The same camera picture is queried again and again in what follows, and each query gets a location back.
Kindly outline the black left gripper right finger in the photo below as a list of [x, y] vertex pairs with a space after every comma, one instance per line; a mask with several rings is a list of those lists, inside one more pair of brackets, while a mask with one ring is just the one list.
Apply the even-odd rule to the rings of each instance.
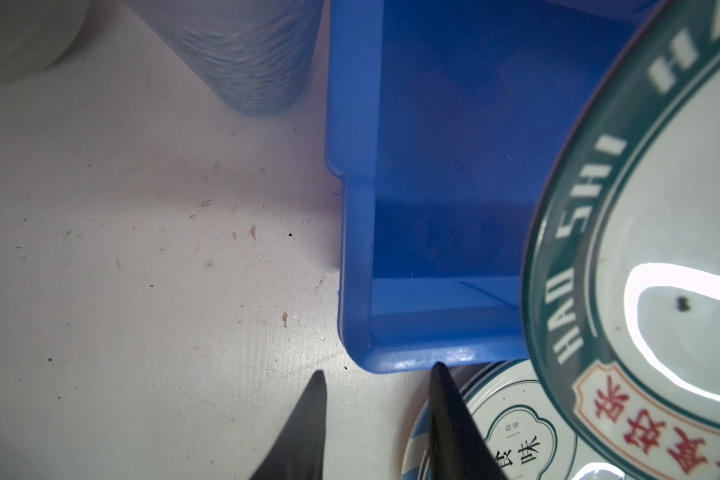
[[429, 408], [432, 479], [506, 479], [442, 362], [430, 372]]

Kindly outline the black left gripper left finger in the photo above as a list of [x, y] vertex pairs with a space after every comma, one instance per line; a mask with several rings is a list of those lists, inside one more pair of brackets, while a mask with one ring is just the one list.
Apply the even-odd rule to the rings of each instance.
[[327, 385], [315, 371], [275, 443], [251, 480], [323, 478], [326, 442]]

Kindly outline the green clover pattern plate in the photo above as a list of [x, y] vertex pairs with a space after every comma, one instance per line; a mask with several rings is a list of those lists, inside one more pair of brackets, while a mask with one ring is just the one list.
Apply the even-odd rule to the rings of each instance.
[[509, 479], [626, 479], [558, 415], [529, 360], [460, 366], [454, 382]]

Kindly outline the green rimmed Hao Wei plate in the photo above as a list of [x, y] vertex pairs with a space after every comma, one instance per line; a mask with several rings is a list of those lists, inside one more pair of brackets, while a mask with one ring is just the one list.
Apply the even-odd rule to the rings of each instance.
[[562, 151], [522, 312], [552, 404], [640, 479], [720, 479], [720, 1], [667, 1]]

